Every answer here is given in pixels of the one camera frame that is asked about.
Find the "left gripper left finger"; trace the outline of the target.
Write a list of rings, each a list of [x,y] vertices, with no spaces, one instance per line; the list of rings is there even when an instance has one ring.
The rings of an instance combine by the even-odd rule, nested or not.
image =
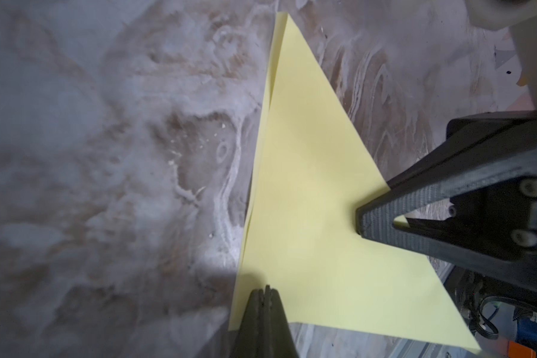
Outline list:
[[[230,357],[264,357],[265,292],[251,292]]]

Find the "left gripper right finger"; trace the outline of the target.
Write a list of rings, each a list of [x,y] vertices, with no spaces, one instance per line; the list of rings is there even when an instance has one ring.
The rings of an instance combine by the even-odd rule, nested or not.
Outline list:
[[[263,301],[263,356],[298,356],[280,294],[270,286],[265,288]]]

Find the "yellow square paper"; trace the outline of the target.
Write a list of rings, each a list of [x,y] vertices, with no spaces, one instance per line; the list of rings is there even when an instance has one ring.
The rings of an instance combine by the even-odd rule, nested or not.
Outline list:
[[[229,328],[272,286],[290,322],[476,352],[425,255],[362,238],[358,206],[389,191],[298,26],[277,14]]]

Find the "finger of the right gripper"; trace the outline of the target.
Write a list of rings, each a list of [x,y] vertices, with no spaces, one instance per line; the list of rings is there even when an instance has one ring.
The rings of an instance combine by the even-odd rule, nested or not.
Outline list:
[[[451,120],[355,219],[365,239],[537,292],[537,110]]]

